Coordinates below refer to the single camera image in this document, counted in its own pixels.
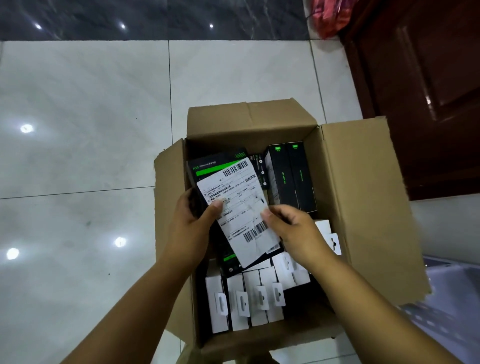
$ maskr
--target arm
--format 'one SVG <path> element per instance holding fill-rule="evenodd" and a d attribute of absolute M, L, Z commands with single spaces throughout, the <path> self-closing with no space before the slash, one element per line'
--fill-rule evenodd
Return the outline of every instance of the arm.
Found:
<path fill-rule="evenodd" d="M 322 286 L 364 363 L 460 363 L 339 259 L 307 213 L 277 205 L 265 210 L 262 216 L 282 237 L 292 258 L 310 271 Z"/>
<path fill-rule="evenodd" d="M 63 364 L 149 363 L 183 284 L 203 259 L 210 226 L 222 210 L 214 201 L 197 220 L 190 190 L 177 202 L 168 243 L 158 261 L 113 306 Z"/>

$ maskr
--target green label stripe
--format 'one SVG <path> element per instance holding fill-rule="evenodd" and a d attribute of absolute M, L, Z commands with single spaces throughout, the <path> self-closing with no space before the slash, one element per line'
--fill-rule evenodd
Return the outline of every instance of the green label stripe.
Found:
<path fill-rule="evenodd" d="M 236 254 L 232 254 L 232 255 L 229 255 L 229 256 L 223 258 L 223 261 L 226 262 L 227 260 L 230 260 L 230 259 L 235 258 L 235 257 L 236 257 Z"/>
<path fill-rule="evenodd" d="M 234 162 L 228 162 L 228 163 L 224 163 L 224 164 L 220 164 L 219 166 L 214 166 L 214 167 L 210 167 L 210 168 L 207 168 L 207 169 L 204 169 L 204 170 L 199 170 L 198 172 L 195 172 L 195 174 L 197 176 L 202 176 L 204 174 L 207 174 L 207 173 L 210 173 L 210 172 L 215 172 L 217 170 L 223 170 L 227 167 L 230 167 L 232 164 L 235 164 L 237 163 L 238 161 L 234 161 Z"/>

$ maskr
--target dark marble tile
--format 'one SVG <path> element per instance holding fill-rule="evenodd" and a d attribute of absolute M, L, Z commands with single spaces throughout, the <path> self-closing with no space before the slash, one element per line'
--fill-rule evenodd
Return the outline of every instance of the dark marble tile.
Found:
<path fill-rule="evenodd" d="M 0 40 L 167 39 L 167 0 L 0 0 Z"/>
<path fill-rule="evenodd" d="M 169 39 L 309 39 L 302 0 L 168 0 Z"/>

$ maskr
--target dark red door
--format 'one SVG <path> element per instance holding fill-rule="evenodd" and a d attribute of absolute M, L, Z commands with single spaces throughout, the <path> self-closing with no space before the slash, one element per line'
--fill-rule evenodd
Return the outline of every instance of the dark red door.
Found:
<path fill-rule="evenodd" d="M 480 1 L 361 1 L 342 40 L 410 198 L 480 192 Z"/>

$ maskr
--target red plastic bag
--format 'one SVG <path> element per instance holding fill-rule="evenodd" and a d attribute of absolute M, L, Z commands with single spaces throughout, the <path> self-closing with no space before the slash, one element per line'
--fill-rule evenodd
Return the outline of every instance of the red plastic bag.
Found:
<path fill-rule="evenodd" d="M 312 20 L 318 35 L 327 39 L 350 21 L 357 0 L 312 0 Z"/>

